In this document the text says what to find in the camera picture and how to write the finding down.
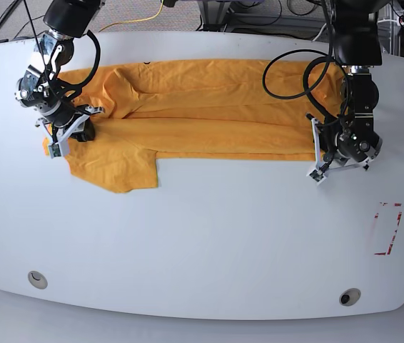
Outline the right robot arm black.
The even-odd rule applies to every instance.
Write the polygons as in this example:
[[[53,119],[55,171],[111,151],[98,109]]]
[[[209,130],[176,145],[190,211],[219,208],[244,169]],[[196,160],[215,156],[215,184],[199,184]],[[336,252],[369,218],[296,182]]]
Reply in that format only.
[[[95,138],[90,116],[94,110],[88,105],[76,106],[73,100],[93,79],[99,67],[101,47],[87,27],[105,5],[104,1],[52,1],[44,15],[48,30],[36,42],[24,76],[17,82],[16,100],[24,107],[33,107],[42,116],[45,127],[57,142],[70,129],[69,136],[77,141]],[[87,35],[94,43],[94,65],[86,78],[71,84],[59,78],[61,67],[74,55],[74,39]]]

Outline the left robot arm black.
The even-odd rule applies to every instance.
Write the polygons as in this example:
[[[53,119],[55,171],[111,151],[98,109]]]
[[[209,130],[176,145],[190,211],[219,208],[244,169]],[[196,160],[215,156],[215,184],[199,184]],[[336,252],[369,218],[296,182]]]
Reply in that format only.
[[[379,91],[370,69],[382,64],[378,12],[386,1],[331,1],[330,41],[335,60],[348,69],[340,128],[335,134],[338,153],[368,164],[380,152],[382,139],[374,131],[373,110]]]

